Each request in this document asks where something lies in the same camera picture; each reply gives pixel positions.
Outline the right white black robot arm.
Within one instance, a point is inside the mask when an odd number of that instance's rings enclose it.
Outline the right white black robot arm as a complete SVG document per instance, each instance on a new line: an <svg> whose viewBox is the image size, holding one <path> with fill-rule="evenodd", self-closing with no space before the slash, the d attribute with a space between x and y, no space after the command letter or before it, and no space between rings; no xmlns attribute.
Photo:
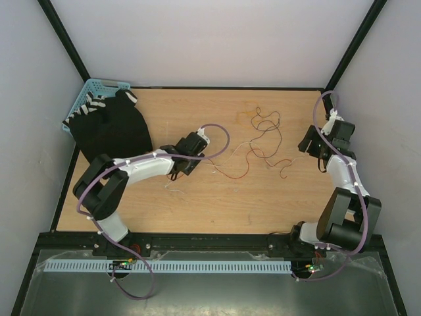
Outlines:
<svg viewBox="0 0 421 316"><path fill-rule="evenodd" d="M302 256L311 246L358 253L371 239L382 203L360 181L357 157L349 149L354 131L354 124L342 120L327 130L311 125L298 145L300 152L318 159L319 171L331 176L334 190L316 223L299 222L291 229L287 247L293 255Z"/></svg>

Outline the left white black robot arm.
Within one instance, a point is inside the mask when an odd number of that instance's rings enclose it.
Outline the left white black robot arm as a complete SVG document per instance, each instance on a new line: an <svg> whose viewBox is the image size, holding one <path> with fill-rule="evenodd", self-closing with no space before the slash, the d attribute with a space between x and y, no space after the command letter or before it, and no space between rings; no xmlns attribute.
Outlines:
<svg viewBox="0 0 421 316"><path fill-rule="evenodd" d="M179 173L189 175L204 157L203 150L210 140L205 129L191 132L176 145L164 145L150 154L131 157L131 163L124 159L111 159L106 154L97 156L73 187L73 194L80 199L85 189L105 169L124 163L103 177L107 182L96 183L82 200L90 217L100 226L100 231L108 235L108 247L117 255L124 255L131 248L128 227L122 222L117 208L127 186L155 177L170 175L177 179Z"/></svg>

